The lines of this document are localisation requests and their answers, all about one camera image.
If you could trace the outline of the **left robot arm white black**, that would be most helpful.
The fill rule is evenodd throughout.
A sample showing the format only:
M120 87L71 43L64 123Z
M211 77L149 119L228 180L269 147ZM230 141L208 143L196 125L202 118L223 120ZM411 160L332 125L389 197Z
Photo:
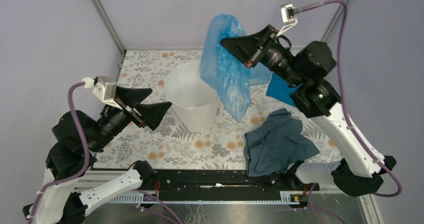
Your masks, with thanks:
M77 110L72 86L70 110L52 128L57 140L46 161L44 180L35 201L22 211L30 224L80 224L95 209L131 190L157 188L156 172L147 161L135 161L121 176L95 188L78 192L76 184L96 161L95 154L129 124L155 130L172 106L169 101L145 104L150 88L117 87L112 91L115 106L105 104L98 119Z

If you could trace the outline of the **blue plastic trash bag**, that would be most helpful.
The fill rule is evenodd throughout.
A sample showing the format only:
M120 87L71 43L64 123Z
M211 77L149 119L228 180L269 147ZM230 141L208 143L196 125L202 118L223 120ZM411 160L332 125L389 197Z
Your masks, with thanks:
M226 111L238 122L251 101L251 86L266 85L272 73L262 65L248 69L221 45L224 38L246 36L239 21L219 14L210 21L200 60L200 78L214 89Z

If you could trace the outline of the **white paper trash bin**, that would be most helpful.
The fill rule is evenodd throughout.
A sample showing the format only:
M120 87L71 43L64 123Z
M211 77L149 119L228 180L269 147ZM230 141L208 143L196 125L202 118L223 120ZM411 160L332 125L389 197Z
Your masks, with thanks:
M164 79L165 95L184 126L194 133L213 127L220 98L201 79L200 61L177 65Z

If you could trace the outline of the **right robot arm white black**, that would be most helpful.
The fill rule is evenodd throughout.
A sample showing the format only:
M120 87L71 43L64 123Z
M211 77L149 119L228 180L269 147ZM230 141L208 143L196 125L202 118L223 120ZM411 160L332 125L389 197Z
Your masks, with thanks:
M290 98L295 107L326 133L342 156L340 161L322 164L296 161L287 185L293 190L305 184L331 185L352 197L376 194L383 174L397 162L379 153L344 113L342 97L325 80L337 64L330 47L315 40L293 55L279 40L277 30L269 25L255 34L223 38L220 45L245 67L262 64L294 88Z

